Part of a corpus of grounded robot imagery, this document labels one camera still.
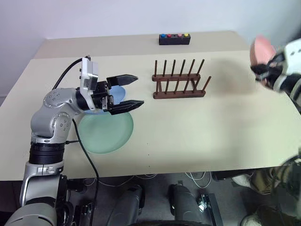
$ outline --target white wall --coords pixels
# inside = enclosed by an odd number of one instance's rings
[[[0,96],[45,38],[234,30],[278,46],[301,29],[300,0],[1,0]]]

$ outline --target floor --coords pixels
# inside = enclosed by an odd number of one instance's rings
[[[202,173],[194,173],[193,176],[194,178],[198,178],[202,176]],[[102,178],[101,180],[107,184],[118,185],[129,178]],[[208,179],[209,174],[206,174],[204,179],[199,181],[200,186],[205,185]],[[85,180],[87,184],[92,181],[93,179]],[[257,207],[261,204],[274,206],[274,199],[270,195],[259,195],[249,188],[237,186],[231,179],[219,182],[212,180],[206,189],[199,189],[184,173],[159,174],[152,179],[134,177],[120,187],[100,185],[93,225],[104,226],[117,199],[134,184],[143,185],[146,190],[145,206],[138,221],[174,219],[169,210],[167,191],[170,184],[176,184],[178,181],[182,181],[183,185],[189,188],[195,197],[198,197],[202,193],[214,193],[225,226],[240,225],[242,218],[256,211]],[[21,181],[0,182],[0,211],[15,211],[19,207],[18,199],[21,183]],[[87,191],[84,194],[71,192],[70,201],[74,206],[86,203],[93,199],[94,189],[95,183],[87,187]],[[282,189],[280,189],[279,194],[283,211],[293,215],[295,209],[293,198]]]

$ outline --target shoe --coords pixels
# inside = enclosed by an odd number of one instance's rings
[[[257,214],[246,216],[240,223],[240,226],[262,226]]]
[[[251,183],[250,183],[251,176],[248,174],[243,174],[237,177],[233,177],[232,180],[240,186],[251,188]]]

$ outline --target beige table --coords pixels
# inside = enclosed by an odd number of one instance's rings
[[[285,94],[255,83],[249,51],[233,32],[193,33],[189,46],[159,46],[157,35],[48,40],[27,65],[0,108],[0,180],[23,178],[30,149],[30,120],[62,71],[88,53],[99,63],[99,81],[129,73],[139,80],[126,86],[126,99],[144,100],[131,112],[134,131],[119,150],[91,154],[100,176],[236,170],[277,166],[297,153],[301,117]],[[202,59],[200,87],[212,79],[204,98],[155,100],[151,81],[164,59]],[[79,86],[79,65],[61,87]],[[75,139],[74,129],[69,140]],[[64,173],[69,178],[94,177],[79,144],[65,147]]]

